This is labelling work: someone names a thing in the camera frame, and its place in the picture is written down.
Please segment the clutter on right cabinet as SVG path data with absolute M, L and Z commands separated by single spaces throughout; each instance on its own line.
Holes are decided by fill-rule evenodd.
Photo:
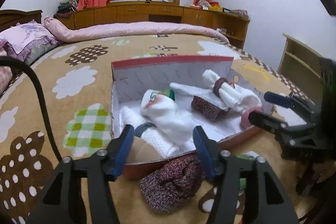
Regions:
M 191 8 L 197 8 L 197 9 L 202 9 L 202 10 L 211 10 L 213 12 L 224 12 L 224 13 L 229 13 L 238 17 L 243 17 L 248 19 L 248 12 L 246 10 L 240 10 L 240 9 L 228 9 L 221 7 L 219 3 L 217 2 L 212 2 L 209 3 L 205 0 L 199 0 L 197 4 L 191 4 L 189 5 Z

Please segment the white towel with grey band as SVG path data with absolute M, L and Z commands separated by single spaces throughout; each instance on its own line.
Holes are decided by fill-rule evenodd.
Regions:
M 159 130 L 153 122 L 147 121 L 141 114 L 124 106 L 121 109 L 121 120 L 124 125 L 132 125 L 134 134 L 155 148 L 161 159 L 174 156 L 179 147 L 167 135 Z

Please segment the wooden cabinet run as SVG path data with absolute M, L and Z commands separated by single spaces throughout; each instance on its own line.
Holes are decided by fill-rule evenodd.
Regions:
M 69 29 L 77 30 L 107 23 L 141 21 L 186 23 L 225 31 L 225 36 L 237 48 L 244 47 L 249 19 L 226 12 L 183 7 L 157 1 L 126 1 L 109 3 L 105 7 L 78 12 L 55 14 Z

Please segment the clothes pile on cabinet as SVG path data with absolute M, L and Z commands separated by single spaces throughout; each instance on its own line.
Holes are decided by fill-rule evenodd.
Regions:
M 68 18 L 70 14 L 77 11 L 79 0 L 63 0 L 58 6 L 54 18 Z

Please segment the wooden shelf unit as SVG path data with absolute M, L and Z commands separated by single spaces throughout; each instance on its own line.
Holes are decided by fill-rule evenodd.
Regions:
M 319 104 L 322 101 L 321 55 L 299 40 L 283 34 L 286 38 L 278 72 L 291 81 L 298 91 Z

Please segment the tan plush ball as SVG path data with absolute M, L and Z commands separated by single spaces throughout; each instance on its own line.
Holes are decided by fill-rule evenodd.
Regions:
M 160 160 L 157 150 L 139 137 L 134 137 L 130 153 L 127 157 L 127 164 L 146 163 Z

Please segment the white towel roll maroon band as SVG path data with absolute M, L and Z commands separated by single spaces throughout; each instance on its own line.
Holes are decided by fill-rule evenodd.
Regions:
M 205 88 L 185 84 L 170 83 L 173 90 L 199 97 L 221 110 L 232 109 L 238 113 L 245 113 L 254 108 L 262 109 L 260 98 L 250 89 L 238 84 L 230 84 L 224 77 L 219 77 L 214 71 L 204 71 Z

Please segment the pink rolled quilt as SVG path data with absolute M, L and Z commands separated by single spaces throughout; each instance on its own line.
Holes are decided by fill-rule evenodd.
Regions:
M 58 40 L 66 43 L 82 42 L 117 36 L 132 35 L 168 35 L 189 34 L 217 38 L 225 44 L 228 38 L 222 33 L 203 26 L 188 25 L 184 23 L 170 22 L 132 22 L 132 23 L 109 23 L 94 25 L 78 30 L 71 30 L 59 20 L 51 17 L 45 18 L 45 27 Z

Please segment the white sock red trim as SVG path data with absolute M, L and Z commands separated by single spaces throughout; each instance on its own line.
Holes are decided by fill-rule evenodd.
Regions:
M 190 112 L 180 109 L 169 96 L 148 89 L 141 101 L 141 114 L 149 118 L 177 146 L 184 145 L 196 126 Z

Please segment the maroon knit item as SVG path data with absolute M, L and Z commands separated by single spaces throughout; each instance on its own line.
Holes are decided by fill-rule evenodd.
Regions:
M 145 176 L 139 188 L 151 209 L 171 213 L 195 196 L 204 179 L 197 155 L 189 155 L 172 160 Z
M 193 97 L 191 107 L 193 110 L 200 112 L 205 118 L 213 122 L 220 118 L 224 118 L 230 112 L 229 110 L 221 110 L 219 107 L 197 96 Z

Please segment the red cardboard shoe box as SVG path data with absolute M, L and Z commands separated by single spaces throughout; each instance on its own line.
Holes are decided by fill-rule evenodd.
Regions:
M 231 68 L 232 62 L 233 58 L 228 56 L 200 55 L 148 57 L 113 62 L 111 114 L 114 136 L 119 137 L 123 130 L 122 107 L 128 106 L 139 112 L 140 100 L 148 89 L 164 90 L 173 82 L 202 88 L 205 86 L 202 73 L 206 69 L 212 69 L 230 81 L 238 77 L 239 85 L 263 99 L 262 92 Z M 256 126 L 243 129 L 239 126 L 236 114 L 222 122 L 211 122 L 200 114 L 195 114 L 194 117 L 197 125 L 201 125 L 207 136 L 217 141 L 222 149 L 231 149 L 260 132 L 260 128 Z

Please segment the purple pillow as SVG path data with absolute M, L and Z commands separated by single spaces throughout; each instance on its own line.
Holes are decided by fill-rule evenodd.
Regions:
M 12 26 L 1 32 L 1 48 L 7 56 L 31 65 L 62 43 L 35 20 Z

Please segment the pink plush ball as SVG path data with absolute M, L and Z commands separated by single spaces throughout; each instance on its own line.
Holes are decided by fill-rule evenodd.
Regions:
M 240 122 L 240 124 L 241 124 L 242 128 L 247 129 L 247 128 L 249 128 L 249 127 L 252 126 L 252 124 L 250 123 L 248 117 L 249 117 L 249 114 L 251 112 L 255 111 L 255 110 L 258 111 L 258 112 L 263 112 L 262 107 L 256 106 L 254 108 L 251 108 L 251 109 L 246 110 L 246 111 L 244 111 L 244 112 L 241 113 L 241 122 Z

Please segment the wooden headboard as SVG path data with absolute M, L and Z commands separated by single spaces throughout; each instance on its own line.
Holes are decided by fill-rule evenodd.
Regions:
M 32 20 L 41 23 L 42 12 L 42 10 L 33 10 L 29 12 L 14 9 L 0 10 L 0 31 L 15 26 L 17 23 L 24 24 Z

